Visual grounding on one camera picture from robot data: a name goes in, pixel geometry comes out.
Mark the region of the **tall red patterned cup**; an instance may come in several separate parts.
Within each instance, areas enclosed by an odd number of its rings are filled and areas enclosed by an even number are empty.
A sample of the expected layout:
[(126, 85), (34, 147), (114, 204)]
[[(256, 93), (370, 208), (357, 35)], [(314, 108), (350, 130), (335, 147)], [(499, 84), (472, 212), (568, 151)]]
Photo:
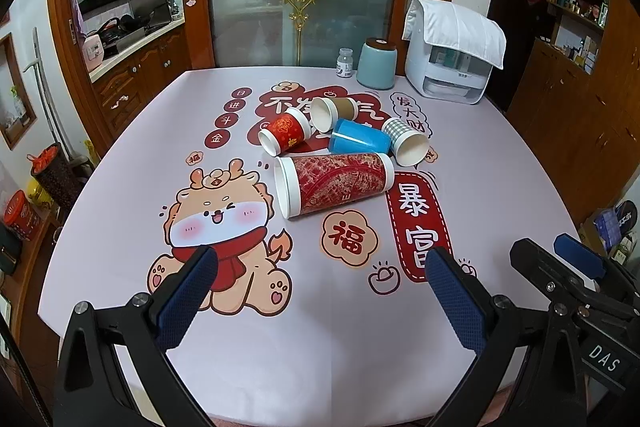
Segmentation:
[(273, 176), (282, 216), (293, 219), (390, 191), (395, 168), (384, 153), (285, 156)]

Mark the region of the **green plaid paper cup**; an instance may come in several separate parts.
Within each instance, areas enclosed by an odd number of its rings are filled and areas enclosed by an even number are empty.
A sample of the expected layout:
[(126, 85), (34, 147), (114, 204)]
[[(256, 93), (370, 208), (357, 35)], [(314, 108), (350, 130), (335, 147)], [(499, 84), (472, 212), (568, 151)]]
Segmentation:
[(398, 117), (388, 118), (382, 131), (390, 137), (390, 146), (399, 166), (413, 167), (426, 158), (430, 141), (423, 132), (411, 128)]

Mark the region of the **blue plastic cup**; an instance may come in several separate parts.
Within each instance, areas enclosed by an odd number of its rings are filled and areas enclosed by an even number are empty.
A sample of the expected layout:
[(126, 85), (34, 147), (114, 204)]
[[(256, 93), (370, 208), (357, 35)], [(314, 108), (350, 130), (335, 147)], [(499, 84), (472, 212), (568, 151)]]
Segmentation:
[(332, 154), (388, 154), (390, 137), (365, 124), (339, 119), (332, 130), (328, 150)]

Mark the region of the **brown kraft paper cup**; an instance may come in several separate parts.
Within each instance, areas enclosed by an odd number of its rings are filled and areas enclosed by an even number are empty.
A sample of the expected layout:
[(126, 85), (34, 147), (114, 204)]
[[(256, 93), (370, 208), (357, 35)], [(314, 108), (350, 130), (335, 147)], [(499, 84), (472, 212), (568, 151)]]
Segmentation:
[(318, 132), (331, 132), (340, 119), (354, 121), (359, 110), (353, 98), (314, 98), (309, 107), (311, 124)]

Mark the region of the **small red paper cup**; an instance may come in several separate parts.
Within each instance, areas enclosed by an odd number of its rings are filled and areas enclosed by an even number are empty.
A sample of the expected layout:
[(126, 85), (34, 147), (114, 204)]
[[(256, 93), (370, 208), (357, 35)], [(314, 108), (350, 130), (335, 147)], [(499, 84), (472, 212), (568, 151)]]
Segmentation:
[(308, 118), (290, 107), (265, 128), (258, 131), (258, 141), (267, 154), (277, 157), (311, 137)]

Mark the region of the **dark wooden shelf unit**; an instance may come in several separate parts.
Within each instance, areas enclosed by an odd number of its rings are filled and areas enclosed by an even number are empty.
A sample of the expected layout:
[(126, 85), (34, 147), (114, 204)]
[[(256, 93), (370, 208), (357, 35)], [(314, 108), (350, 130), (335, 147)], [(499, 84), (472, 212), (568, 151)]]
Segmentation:
[(639, 169), (639, 15), (630, 0), (547, 0), (509, 106), (576, 225), (611, 206)]

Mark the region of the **red round tin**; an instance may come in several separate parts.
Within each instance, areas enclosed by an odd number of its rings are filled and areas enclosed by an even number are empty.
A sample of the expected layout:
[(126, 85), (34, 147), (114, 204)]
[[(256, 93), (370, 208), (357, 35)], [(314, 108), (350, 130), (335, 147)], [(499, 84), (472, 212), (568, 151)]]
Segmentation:
[(16, 191), (6, 204), (3, 220), (23, 241), (34, 239), (41, 225), (40, 216), (22, 190)]

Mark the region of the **black basket with red items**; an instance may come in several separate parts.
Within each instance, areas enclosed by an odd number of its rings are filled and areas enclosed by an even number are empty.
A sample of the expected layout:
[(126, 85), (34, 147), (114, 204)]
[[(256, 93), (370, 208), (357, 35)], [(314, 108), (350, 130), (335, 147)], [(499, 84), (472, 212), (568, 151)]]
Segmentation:
[(30, 175), (38, 181), (54, 200), (66, 212), (72, 210), (81, 192), (81, 184), (74, 176), (61, 145), (53, 143), (38, 156), (28, 154), (32, 163)]

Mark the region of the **white countertop appliance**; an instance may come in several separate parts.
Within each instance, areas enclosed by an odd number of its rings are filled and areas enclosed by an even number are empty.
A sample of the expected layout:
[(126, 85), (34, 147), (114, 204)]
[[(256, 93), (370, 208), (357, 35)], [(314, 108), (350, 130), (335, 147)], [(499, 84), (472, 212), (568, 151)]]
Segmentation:
[(483, 98), (492, 71), (498, 69), (469, 54), (429, 46), (421, 34), (407, 42), (405, 74), (425, 98), (475, 104)]

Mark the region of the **printed cartoon table cover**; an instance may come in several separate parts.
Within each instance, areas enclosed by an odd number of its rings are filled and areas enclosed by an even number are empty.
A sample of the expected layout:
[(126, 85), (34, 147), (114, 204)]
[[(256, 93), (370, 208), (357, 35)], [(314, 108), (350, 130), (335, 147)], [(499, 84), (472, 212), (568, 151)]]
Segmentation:
[(491, 103), (434, 101), (404, 78), (363, 88), (329, 69), (216, 68), (186, 72), (157, 95), (96, 168), (54, 248), (39, 303), (65, 331), (73, 307), (120, 306), (148, 289), (170, 253), (164, 224), (192, 170), (241, 159), (265, 184), (273, 163), (250, 130), (320, 95), (347, 95), (359, 118), (399, 116), (422, 130), (431, 155), (398, 169), (390, 193), (286, 220), (292, 239), (278, 268), (290, 279), (273, 315), (243, 300), (235, 314), (195, 317), (171, 363), (207, 413), (261, 426), (393, 425), (434, 413), (470, 365), (426, 283), (426, 248), (442, 239), (493, 294), (545, 308), (512, 269), (528, 237), (550, 247), (575, 233), (562, 199)]

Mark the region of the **white folded cloth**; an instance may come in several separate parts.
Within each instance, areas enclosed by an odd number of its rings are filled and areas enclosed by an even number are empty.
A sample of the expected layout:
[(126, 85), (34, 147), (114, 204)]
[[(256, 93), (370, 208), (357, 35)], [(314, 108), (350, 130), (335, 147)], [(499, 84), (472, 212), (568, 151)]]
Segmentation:
[(465, 6), (444, 0), (411, 0), (401, 39), (421, 34), (429, 46), (469, 54), (503, 69), (506, 35), (493, 20)]

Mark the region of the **light blue canister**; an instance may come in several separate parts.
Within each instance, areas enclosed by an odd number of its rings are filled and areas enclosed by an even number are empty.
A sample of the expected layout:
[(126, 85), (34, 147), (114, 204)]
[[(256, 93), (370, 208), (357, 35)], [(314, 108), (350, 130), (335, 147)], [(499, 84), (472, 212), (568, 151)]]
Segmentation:
[(357, 81), (375, 90), (394, 87), (397, 63), (396, 46), (382, 38), (370, 37), (363, 43), (357, 69)]

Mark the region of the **wooden kitchen cabinet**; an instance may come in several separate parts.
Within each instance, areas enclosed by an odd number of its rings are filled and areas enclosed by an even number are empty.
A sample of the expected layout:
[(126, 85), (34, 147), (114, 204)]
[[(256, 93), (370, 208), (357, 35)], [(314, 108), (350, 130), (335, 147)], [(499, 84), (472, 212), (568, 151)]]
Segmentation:
[(191, 68), (182, 27), (124, 58), (93, 84), (106, 127), (116, 140), (142, 109)]

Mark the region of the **small white pill bottle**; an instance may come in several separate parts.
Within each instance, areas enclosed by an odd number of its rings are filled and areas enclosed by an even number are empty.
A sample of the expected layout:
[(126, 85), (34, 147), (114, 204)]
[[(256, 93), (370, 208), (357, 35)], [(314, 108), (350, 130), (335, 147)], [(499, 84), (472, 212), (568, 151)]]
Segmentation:
[(336, 59), (336, 75), (341, 78), (352, 77), (352, 64), (354, 64), (354, 58), (352, 57), (351, 48), (341, 48), (338, 52)]

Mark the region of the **pink rice cooker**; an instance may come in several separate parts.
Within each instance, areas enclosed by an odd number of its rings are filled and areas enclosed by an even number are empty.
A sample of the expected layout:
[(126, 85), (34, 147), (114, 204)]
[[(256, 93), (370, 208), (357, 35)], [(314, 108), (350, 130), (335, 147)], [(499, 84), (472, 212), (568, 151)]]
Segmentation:
[(82, 44), (82, 56), (88, 72), (97, 69), (104, 60), (104, 47), (98, 34), (93, 34), (85, 38)]

